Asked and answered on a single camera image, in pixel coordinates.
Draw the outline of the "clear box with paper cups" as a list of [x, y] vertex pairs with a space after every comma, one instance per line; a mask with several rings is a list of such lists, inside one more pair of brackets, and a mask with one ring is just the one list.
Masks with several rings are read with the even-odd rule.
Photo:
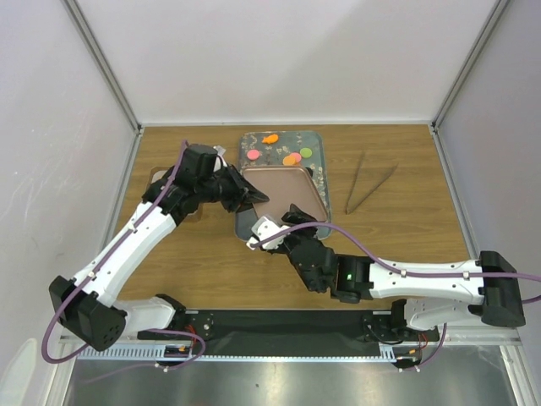
[[[154, 182], [162, 179], [170, 169], [172, 169], [172, 167], [153, 167], [150, 170], [150, 175], [148, 178], [146, 188], [148, 189]], [[195, 212], [187, 215], [187, 217], [185, 218], [185, 221], [198, 222], [201, 219], [202, 214], [203, 214], [203, 206], [199, 206]]]

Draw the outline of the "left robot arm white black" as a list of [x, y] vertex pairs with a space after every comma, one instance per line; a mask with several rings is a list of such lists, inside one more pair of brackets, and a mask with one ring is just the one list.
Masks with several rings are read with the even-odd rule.
[[49, 285], [60, 324], [85, 347], [110, 348], [122, 335], [158, 329], [167, 338], [184, 333], [181, 305], [160, 294], [148, 300], [120, 301], [118, 295], [143, 259], [204, 203], [228, 212], [246, 211], [269, 197], [223, 158], [219, 147], [183, 143], [176, 163], [144, 192], [121, 231], [81, 271]]

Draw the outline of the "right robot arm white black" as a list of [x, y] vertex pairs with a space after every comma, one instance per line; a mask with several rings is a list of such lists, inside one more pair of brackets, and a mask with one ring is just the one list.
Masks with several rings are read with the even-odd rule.
[[337, 254], [317, 238], [319, 223], [296, 206], [284, 222], [262, 217], [252, 228], [261, 248], [284, 254], [310, 292], [349, 304], [394, 298], [389, 328], [398, 339], [450, 321], [478, 319], [507, 328], [526, 323], [516, 269], [496, 251], [443, 264], [384, 261]]

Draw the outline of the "brown translucent box lid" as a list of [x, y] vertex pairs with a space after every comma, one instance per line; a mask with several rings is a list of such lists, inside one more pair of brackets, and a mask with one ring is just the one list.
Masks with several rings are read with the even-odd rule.
[[256, 189], [269, 197], [267, 202], [254, 204], [254, 212], [257, 217], [268, 216], [282, 224], [282, 216], [289, 211], [290, 205], [294, 204], [316, 221], [328, 220], [328, 211], [306, 168], [293, 166], [246, 167], [243, 169], [242, 175]]

